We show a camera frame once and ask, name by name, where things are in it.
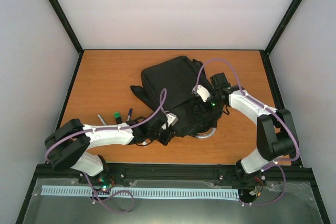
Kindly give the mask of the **black student backpack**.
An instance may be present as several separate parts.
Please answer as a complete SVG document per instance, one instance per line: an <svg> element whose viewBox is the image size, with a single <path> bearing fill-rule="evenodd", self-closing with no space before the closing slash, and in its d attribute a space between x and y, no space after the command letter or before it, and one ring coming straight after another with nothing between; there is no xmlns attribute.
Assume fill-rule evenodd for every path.
<svg viewBox="0 0 336 224"><path fill-rule="evenodd" d="M179 56L142 70L142 85L130 87L132 93L153 111L160 104L162 89L167 90L163 109L177 116L178 121L171 126L177 137L209 138L215 134L217 121L222 115L222 109L216 106L217 120L202 122L193 119L193 108L204 103L200 97L192 93L195 85L200 84L210 94L214 93L214 88L207 80L204 71L199 78L197 77L202 65L202 62L195 59L190 60L186 56Z"/></svg>

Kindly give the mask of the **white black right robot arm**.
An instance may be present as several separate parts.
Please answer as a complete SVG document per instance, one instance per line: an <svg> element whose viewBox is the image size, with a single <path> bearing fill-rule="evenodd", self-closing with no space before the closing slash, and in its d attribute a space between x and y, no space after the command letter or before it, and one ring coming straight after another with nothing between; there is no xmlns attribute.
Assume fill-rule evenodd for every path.
<svg viewBox="0 0 336 224"><path fill-rule="evenodd" d="M236 163L235 178L239 184L248 184L258 172L284 161L296 161L299 143L291 113L277 110L251 96L240 85L232 86L224 73L211 77L214 91L196 84L192 92L208 105L224 108L229 106L250 119L257 127L256 149Z"/></svg>

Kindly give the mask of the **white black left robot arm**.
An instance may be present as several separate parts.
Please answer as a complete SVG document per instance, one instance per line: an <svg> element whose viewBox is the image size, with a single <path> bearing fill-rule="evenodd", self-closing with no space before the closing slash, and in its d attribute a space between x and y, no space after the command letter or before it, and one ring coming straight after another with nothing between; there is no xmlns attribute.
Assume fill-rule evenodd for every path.
<svg viewBox="0 0 336 224"><path fill-rule="evenodd" d="M109 177L105 159L88 150L108 145L145 147L154 141L167 145L174 137L172 126L176 122L177 116L171 113L149 121L136 119L103 126L82 124L79 119L72 119L45 139L46 159L56 172L75 169L101 184Z"/></svg>

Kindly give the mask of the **blue cap white marker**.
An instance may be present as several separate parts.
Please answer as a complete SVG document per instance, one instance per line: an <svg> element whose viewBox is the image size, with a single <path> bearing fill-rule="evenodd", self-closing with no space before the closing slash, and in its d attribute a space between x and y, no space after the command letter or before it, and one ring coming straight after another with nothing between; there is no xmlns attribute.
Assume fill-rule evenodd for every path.
<svg viewBox="0 0 336 224"><path fill-rule="evenodd" d="M128 117L127 117L127 121L129 121L131 119L131 116L132 116L132 111L133 109L130 108L129 111L128 111Z"/></svg>

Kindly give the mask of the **green cap black highlighter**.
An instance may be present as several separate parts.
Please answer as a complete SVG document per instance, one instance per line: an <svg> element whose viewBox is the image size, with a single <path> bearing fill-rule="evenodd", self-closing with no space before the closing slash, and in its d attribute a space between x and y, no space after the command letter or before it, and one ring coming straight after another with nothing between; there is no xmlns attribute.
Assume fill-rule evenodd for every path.
<svg viewBox="0 0 336 224"><path fill-rule="evenodd" d="M114 119L116 124L121 124L123 122L119 112L114 112Z"/></svg>

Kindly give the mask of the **silver grey pen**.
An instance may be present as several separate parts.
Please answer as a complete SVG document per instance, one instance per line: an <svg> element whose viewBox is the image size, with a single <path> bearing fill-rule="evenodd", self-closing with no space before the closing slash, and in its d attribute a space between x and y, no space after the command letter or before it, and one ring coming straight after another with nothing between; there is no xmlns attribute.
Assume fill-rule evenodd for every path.
<svg viewBox="0 0 336 224"><path fill-rule="evenodd" d="M103 119L103 117L100 114L98 114L97 117L99 118L99 120L102 123L102 125L104 125L104 126L107 125L106 122L105 122L105 120Z"/></svg>

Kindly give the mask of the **small green lit circuit board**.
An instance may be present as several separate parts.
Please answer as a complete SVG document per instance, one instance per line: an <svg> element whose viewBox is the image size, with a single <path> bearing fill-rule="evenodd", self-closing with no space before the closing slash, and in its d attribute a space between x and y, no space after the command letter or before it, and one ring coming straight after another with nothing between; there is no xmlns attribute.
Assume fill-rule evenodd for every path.
<svg viewBox="0 0 336 224"><path fill-rule="evenodd" d="M102 181L102 186L101 186L102 191L111 190L113 187L114 187L114 180L112 178L105 179L104 181Z"/></svg>

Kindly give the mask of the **black left frame post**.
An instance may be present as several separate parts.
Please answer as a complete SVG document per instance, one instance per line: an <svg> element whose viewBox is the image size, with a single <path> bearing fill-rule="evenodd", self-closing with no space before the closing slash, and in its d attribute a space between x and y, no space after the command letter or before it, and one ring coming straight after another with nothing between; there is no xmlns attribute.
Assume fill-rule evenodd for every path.
<svg viewBox="0 0 336 224"><path fill-rule="evenodd" d="M60 5L58 0L48 0L52 9L54 10L56 16L58 17L59 21L61 22L66 34L68 35L73 47L75 48L77 54L79 56L83 55L84 49L82 48L62 6Z"/></svg>

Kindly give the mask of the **black frame post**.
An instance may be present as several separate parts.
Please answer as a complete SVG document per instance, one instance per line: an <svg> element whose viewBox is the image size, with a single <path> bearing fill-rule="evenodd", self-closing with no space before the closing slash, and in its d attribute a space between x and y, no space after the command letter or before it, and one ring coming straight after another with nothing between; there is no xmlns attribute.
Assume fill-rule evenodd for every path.
<svg viewBox="0 0 336 224"><path fill-rule="evenodd" d="M79 56L83 55L84 49L82 48L62 6L60 5L58 0L48 0L52 9L54 10L56 16L58 17L59 21L61 22L66 34L68 35L73 47L75 48L77 54Z"/></svg>
<svg viewBox="0 0 336 224"><path fill-rule="evenodd" d="M292 17L294 16L296 10L300 6L303 0L292 0L288 6L283 18L281 19L279 25L277 26L274 34L272 35L268 45L266 46L265 53L267 56L271 54L275 48L277 42L279 41L281 35L284 33L287 25L290 23Z"/></svg>

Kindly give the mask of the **black right frame post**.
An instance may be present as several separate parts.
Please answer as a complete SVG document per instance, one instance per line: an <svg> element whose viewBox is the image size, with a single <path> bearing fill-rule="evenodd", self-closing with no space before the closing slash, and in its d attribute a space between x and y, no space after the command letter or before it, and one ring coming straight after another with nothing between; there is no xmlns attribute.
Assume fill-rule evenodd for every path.
<svg viewBox="0 0 336 224"><path fill-rule="evenodd" d="M292 17L294 16L296 10L300 6L303 0L292 0L288 6L283 18L281 19L279 25L277 26L274 34L272 35L268 45L266 46L265 53L267 56L271 54L275 48L277 42L279 41L281 35L284 33L287 25L290 23Z"/></svg>

